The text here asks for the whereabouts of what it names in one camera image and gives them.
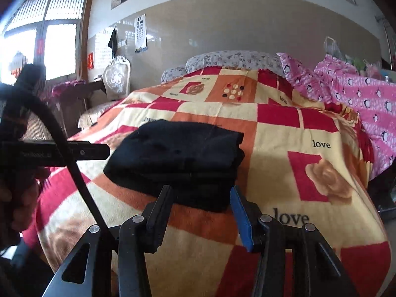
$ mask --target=eye chart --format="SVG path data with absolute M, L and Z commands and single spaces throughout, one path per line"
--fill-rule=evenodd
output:
M 135 19 L 135 53 L 146 50 L 146 14 L 144 14 Z

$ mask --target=metal screw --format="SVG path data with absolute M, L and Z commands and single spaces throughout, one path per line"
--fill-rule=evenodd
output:
M 97 224 L 94 224 L 93 226 L 90 227 L 91 233 L 97 233 L 99 230 L 100 230 L 100 228 Z
M 144 216 L 142 216 L 141 214 L 138 214 L 138 215 L 135 215 L 135 216 L 132 218 L 132 221 L 133 221 L 134 223 L 140 223 L 140 222 L 143 222 L 144 219 L 145 219 Z
M 312 223 L 306 223 L 305 229 L 306 229 L 306 231 L 312 232 L 312 231 L 316 230 L 316 227 Z
M 272 217 L 270 215 L 268 215 L 268 214 L 263 214 L 260 217 L 260 220 L 263 221 L 264 223 L 269 223 L 269 222 L 272 221 Z

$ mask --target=human hand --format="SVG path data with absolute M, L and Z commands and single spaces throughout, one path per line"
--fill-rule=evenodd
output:
M 50 175 L 46 168 L 37 168 L 34 171 L 34 178 L 44 181 Z M 11 245 L 9 238 L 11 232 L 19 233 L 26 230 L 32 222 L 32 214 L 36 208 L 37 198 L 40 191 L 38 182 L 33 182 L 31 186 L 23 191 L 20 198 L 12 198 L 11 191 L 0 180 L 0 250 Z M 17 200 L 19 205 L 12 212 L 12 216 L 5 215 L 5 207 L 11 204 L 12 200 Z

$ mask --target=chair seat cushion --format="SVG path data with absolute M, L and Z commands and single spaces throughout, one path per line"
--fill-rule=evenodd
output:
M 117 104 L 119 101 L 114 102 L 106 102 L 104 104 L 100 104 L 91 109 L 88 109 L 85 113 L 80 116 L 78 120 L 78 127 L 81 129 L 90 127 L 92 124 L 98 121 L 98 118 L 110 107 Z

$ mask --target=window frame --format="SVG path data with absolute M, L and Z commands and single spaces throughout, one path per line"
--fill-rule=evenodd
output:
M 7 38 L 11 35 L 36 29 L 36 41 L 34 44 L 34 63 L 44 63 L 44 50 L 41 54 L 37 54 L 39 40 L 44 40 L 45 45 L 45 37 L 47 28 L 49 25 L 63 25 L 63 24 L 76 24 L 76 76 L 77 79 L 88 81 L 88 68 L 87 68 L 87 42 L 88 42 L 88 25 L 90 20 L 91 6 L 92 0 L 84 0 L 84 4 L 82 7 L 82 15 L 81 19 L 59 19 L 59 20 L 45 20 L 48 8 L 50 6 L 51 0 L 47 1 L 47 5 L 44 12 L 43 21 L 30 23 L 28 25 L 22 25 L 21 27 L 16 27 L 7 31 L 7 27 L 11 23 L 12 19 L 18 12 L 11 17 L 5 29 L 3 31 L 4 38 Z

